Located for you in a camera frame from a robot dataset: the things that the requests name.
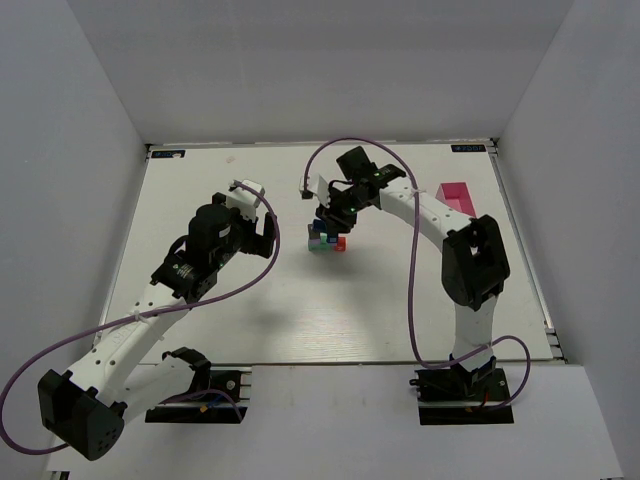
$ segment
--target red block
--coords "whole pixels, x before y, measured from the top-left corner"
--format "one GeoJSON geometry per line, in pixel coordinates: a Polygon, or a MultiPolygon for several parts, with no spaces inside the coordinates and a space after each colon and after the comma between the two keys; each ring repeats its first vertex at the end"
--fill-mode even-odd
{"type": "Polygon", "coordinates": [[[333,249],[336,252],[344,252],[347,249],[347,239],[345,237],[338,238],[338,243],[333,249]]]}

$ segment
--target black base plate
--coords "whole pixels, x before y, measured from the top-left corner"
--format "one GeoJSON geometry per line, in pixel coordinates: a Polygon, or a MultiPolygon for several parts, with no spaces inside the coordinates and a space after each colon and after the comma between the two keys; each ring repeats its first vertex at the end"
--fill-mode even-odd
{"type": "MultiPolygon", "coordinates": [[[[246,372],[239,370],[211,370],[209,385],[199,386],[197,390],[215,388],[228,394],[234,402],[238,402],[240,401],[240,386],[243,373],[246,372]],[[234,388],[227,388],[229,381],[233,382],[234,388]]],[[[209,408],[205,412],[200,411],[202,405],[215,400],[217,397],[213,393],[207,394],[200,398],[181,402],[182,405],[179,407],[171,404],[158,405],[152,410],[147,410],[144,421],[145,423],[240,423],[236,412],[229,402],[224,399],[216,403],[213,408],[209,408]]],[[[238,408],[244,418],[247,407],[241,406],[238,408]]]]}
{"type": "Polygon", "coordinates": [[[498,410],[483,407],[486,401],[495,404],[509,398],[504,371],[497,368],[465,396],[459,379],[451,370],[418,370],[411,380],[418,387],[420,425],[497,425],[514,423],[511,406],[498,410]],[[452,402],[469,402],[476,406],[451,406],[452,402]]]}

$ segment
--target blue block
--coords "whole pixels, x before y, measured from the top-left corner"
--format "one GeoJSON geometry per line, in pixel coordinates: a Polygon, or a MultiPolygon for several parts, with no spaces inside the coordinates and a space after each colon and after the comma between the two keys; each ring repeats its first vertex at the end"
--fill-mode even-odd
{"type": "Polygon", "coordinates": [[[327,226],[325,225],[325,223],[322,220],[314,220],[313,221],[313,229],[316,232],[326,232],[327,231],[327,226]]]}

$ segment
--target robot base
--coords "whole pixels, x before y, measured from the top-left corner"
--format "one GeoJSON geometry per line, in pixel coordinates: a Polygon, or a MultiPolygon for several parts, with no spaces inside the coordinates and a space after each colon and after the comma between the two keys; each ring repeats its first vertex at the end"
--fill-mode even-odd
{"type": "Polygon", "coordinates": [[[420,425],[497,425],[513,422],[511,406],[492,409],[509,398],[504,371],[497,368],[468,395],[452,370],[418,370],[409,383],[418,387],[420,425]]]}

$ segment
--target white enclosure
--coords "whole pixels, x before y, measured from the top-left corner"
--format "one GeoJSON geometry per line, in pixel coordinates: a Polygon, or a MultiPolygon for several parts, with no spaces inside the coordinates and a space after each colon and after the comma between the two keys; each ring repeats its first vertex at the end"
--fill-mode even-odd
{"type": "MultiPolygon", "coordinates": [[[[401,144],[431,193],[468,183],[478,213],[498,218],[511,260],[494,333],[522,335],[536,358],[510,426],[416,427],[405,388],[414,365],[261,365],[255,409],[236,429],[139,422],[105,457],[111,466],[67,451],[48,468],[71,469],[73,480],[640,479],[639,23],[631,0],[1,2],[0,386],[38,350],[130,308],[195,207],[233,177],[265,183],[283,257],[269,280],[192,312],[165,343],[191,343],[217,362],[412,362],[410,229],[367,211],[345,255],[307,252],[313,205],[295,188],[312,147],[255,145],[344,135],[401,144]],[[490,137],[493,163],[425,144],[490,137]],[[218,144],[187,145],[179,167],[149,162],[141,187],[144,144],[178,142],[218,144]],[[547,313],[574,365],[549,360],[547,313]]],[[[314,171],[335,172],[346,148],[314,171]]],[[[264,264],[235,258],[216,291],[264,264]]],[[[418,333],[429,359],[443,359],[452,340],[438,272],[421,242],[418,333]]],[[[3,420],[20,443],[52,440],[36,382],[86,347],[35,365],[11,392],[3,420]]],[[[515,347],[496,352],[522,359],[515,347]]],[[[515,385],[522,365],[507,365],[515,385]]],[[[0,445],[2,478],[39,478],[44,464],[0,445]]]]}
{"type": "Polygon", "coordinates": [[[569,0],[69,0],[145,142],[499,136],[569,0]]]}

